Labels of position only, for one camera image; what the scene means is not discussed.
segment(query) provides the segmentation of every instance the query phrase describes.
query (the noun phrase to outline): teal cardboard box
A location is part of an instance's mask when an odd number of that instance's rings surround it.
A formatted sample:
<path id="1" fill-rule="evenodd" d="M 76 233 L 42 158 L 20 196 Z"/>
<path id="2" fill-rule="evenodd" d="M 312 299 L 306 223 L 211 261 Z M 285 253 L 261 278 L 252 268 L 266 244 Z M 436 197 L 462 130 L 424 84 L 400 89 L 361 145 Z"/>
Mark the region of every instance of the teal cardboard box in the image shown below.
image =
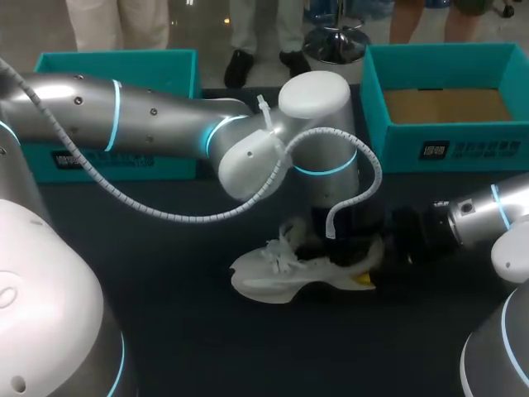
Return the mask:
<path id="1" fill-rule="evenodd" d="M 194 50 L 43 54 L 35 72 L 86 74 L 189 98 L 202 96 L 197 53 Z M 60 166 L 57 156 L 67 154 L 60 144 L 22 142 L 22 149 L 37 183 L 92 181 L 78 167 Z M 195 178 L 195 160 L 81 150 L 96 169 L 111 181 Z"/>
<path id="2" fill-rule="evenodd" d="M 420 99 L 397 103 L 414 122 L 388 110 L 398 90 Z M 441 122 L 421 122 L 441 96 Z M 372 45 L 360 97 L 384 172 L 529 170 L 529 61 L 516 44 Z M 459 115 L 444 122 L 448 109 Z"/>

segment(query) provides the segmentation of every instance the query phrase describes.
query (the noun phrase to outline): floor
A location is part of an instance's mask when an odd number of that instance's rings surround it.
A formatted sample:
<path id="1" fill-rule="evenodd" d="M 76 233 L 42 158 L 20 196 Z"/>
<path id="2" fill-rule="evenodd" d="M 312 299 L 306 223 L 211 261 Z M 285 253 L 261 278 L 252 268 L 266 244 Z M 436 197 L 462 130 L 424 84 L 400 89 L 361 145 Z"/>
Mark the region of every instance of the floor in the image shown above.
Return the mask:
<path id="1" fill-rule="evenodd" d="M 169 0 L 171 46 L 198 49 L 204 88 L 222 87 L 224 69 L 231 49 L 228 0 Z M 260 1 L 256 29 L 260 38 L 258 62 L 252 70 L 249 86 L 280 86 L 288 79 L 279 63 L 279 47 L 274 29 L 277 1 Z M 497 12 L 486 14 L 479 28 L 479 41 L 516 41 L 529 52 L 529 2 L 515 3 L 516 13 L 502 19 Z M 442 40 L 446 10 L 426 10 L 413 39 L 415 42 Z M 306 23 L 305 31 L 311 29 Z M 388 40 L 389 18 L 367 21 L 362 30 L 375 44 Z M 0 2 L 0 54 L 19 71 L 30 71 L 41 52 L 75 50 L 64 0 L 2 0 Z M 342 74 L 350 83 L 358 83 L 362 62 L 352 65 L 324 65 L 311 60 L 314 69 Z"/>

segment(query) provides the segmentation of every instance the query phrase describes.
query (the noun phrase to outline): metal stool base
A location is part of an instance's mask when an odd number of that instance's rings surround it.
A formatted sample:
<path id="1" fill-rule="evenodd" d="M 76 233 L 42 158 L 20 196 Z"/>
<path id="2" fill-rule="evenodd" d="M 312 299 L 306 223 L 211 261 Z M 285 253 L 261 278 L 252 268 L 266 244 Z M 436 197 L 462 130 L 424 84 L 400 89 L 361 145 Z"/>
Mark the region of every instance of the metal stool base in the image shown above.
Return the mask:
<path id="1" fill-rule="evenodd" d="M 317 27 L 305 36 L 303 51 L 326 64 L 347 65 L 364 58 L 369 44 L 369 37 L 358 29 Z"/>

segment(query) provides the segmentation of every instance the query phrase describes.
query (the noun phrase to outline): chrome stand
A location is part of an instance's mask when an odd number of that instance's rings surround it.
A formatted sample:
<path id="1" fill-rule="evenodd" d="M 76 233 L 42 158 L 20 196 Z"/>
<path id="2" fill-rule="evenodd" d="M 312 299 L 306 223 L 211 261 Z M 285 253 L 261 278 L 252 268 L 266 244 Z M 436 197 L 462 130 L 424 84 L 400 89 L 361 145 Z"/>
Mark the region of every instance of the chrome stand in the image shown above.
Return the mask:
<path id="1" fill-rule="evenodd" d="M 333 26 L 319 26 L 305 36 L 303 51 L 315 60 L 326 64 L 347 65 L 361 60 L 369 37 L 358 30 L 364 22 L 358 18 L 352 26 L 345 24 L 344 0 L 337 0 L 336 19 Z"/>

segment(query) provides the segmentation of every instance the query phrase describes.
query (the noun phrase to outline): white cable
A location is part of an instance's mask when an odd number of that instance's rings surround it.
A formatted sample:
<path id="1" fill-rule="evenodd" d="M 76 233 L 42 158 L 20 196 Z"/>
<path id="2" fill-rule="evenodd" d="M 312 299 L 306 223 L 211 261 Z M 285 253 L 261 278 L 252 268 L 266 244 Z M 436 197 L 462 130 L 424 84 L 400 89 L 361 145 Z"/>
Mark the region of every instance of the white cable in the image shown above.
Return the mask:
<path id="1" fill-rule="evenodd" d="M 272 123 L 272 117 L 270 116 L 270 106 L 262 95 L 257 96 L 257 101 L 259 102 L 259 109 L 263 111 L 266 128 L 268 129 L 268 132 L 272 132 L 274 130 L 274 124 Z"/>
<path id="2" fill-rule="evenodd" d="M 57 122 L 54 115 L 50 112 L 50 110 L 42 103 L 41 99 L 38 97 L 38 95 L 35 93 L 33 88 L 31 88 L 26 81 L 17 73 L 13 67 L 11 67 L 6 61 L 0 58 L 0 73 L 6 73 L 10 78 L 12 78 L 17 85 L 24 91 L 24 93 L 29 97 L 29 99 L 35 104 L 35 106 L 39 109 L 39 111 L 44 115 L 44 117 L 50 122 L 51 126 L 55 130 L 57 136 L 59 137 L 60 141 L 63 143 L 64 146 L 69 150 L 69 152 L 72 154 L 72 156 L 76 159 L 76 161 L 84 168 L 84 170 L 90 175 L 90 177 L 97 182 L 103 189 L 105 189 L 109 194 L 114 196 L 117 200 L 121 201 L 125 205 L 128 205 L 131 208 L 134 208 L 136 211 L 139 211 L 141 213 L 146 213 L 147 215 L 150 215 L 154 218 L 160 218 L 164 220 L 168 220 L 171 222 L 182 222 L 182 223 L 209 223 L 209 222 L 216 222 L 221 221 L 223 219 L 233 218 L 236 215 L 242 214 L 246 211 L 248 211 L 250 208 L 252 208 L 258 201 L 261 200 L 261 198 L 264 196 L 265 192 L 269 189 L 269 187 L 273 184 L 274 180 L 277 178 L 279 171 L 284 166 L 289 166 L 288 163 L 286 163 L 283 160 L 279 160 L 277 164 L 274 167 L 274 170 L 272 171 L 272 174 L 268 178 L 268 180 L 264 183 L 263 187 L 252 197 L 250 198 L 246 203 L 243 203 L 237 208 L 234 208 L 230 211 L 226 211 L 224 213 L 218 213 L 216 215 L 209 215 L 204 217 L 189 217 L 185 215 L 177 215 L 173 213 L 166 213 L 163 211 L 159 211 L 157 209 L 148 207 L 142 203 L 139 203 L 135 201 L 133 198 L 128 197 L 126 194 L 124 194 L 122 191 L 120 191 L 118 188 L 116 188 L 114 185 L 112 185 L 110 182 L 108 182 L 99 172 L 93 168 L 92 164 L 86 159 L 86 157 L 81 153 L 81 151 L 78 149 L 78 147 L 74 144 L 74 142 L 69 138 L 68 134 L 64 131 L 64 128 Z M 328 134 L 328 135 L 335 135 L 340 136 L 353 145 L 357 147 L 358 150 L 360 150 L 362 153 L 364 153 L 367 158 L 369 159 L 371 165 L 374 168 L 374 181 L 365 192 L 360 194 L 359 196 L 356 196 L 355 198 L 351 198 L 349 200 L 346 200 L 342 203 L 338 203 L 336 206 L 334 206 L 329 214 L 327 215 L 326 219 L 326 235 L 328 238 L 336 238 L 336 232 L 333 224 L 334 216 L 336 212 L 338 212 L 340 209 L 344 207 L 349 207 L 351 205 L 358 204 L 362 201 L 365 201 L 369 197 L 371 197 L 376 190 L 379 188 L 381 182 L 382 182 L 382 167 L 380 166 L 379 160 L 377 159 L 376 155 L 371 151 L 367 145 L 356 138 L 355 136 L 352 136 L 351 134 L 348 134 L 347 132 L 343 132 L 340 130 L 336 130 L 333 128 L 313 128 L 311 130 L 308 130 L 306 132 L 303 132 L 296 136 L 286 147 L 285 149 L 285 157 L 289 158 L 290 153 L 293 152 L 294 148 L 301 143 L 303 139 L 306 139 L 310 136 L 314 135 L 321 135 L 321 134 Z"/>

